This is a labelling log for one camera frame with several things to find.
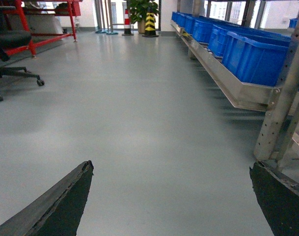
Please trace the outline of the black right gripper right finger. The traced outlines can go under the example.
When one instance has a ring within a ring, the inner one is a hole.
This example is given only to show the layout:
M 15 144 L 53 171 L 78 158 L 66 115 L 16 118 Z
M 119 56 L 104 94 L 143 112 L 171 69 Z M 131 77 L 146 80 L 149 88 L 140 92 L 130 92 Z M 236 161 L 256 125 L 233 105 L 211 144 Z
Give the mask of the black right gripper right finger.
M 299 183 L 266 162 L 249 168 L 257 202 L 275 236 L 299 236 Z

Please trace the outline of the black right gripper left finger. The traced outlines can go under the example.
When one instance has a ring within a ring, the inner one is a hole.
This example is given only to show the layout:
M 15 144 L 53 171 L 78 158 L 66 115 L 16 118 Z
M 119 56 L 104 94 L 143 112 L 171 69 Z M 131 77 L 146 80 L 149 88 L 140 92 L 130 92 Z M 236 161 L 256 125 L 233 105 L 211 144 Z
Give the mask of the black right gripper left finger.
M 0 236 L 75 236 L 88 199 L 93 164 L 84 161 L 0 225 Z

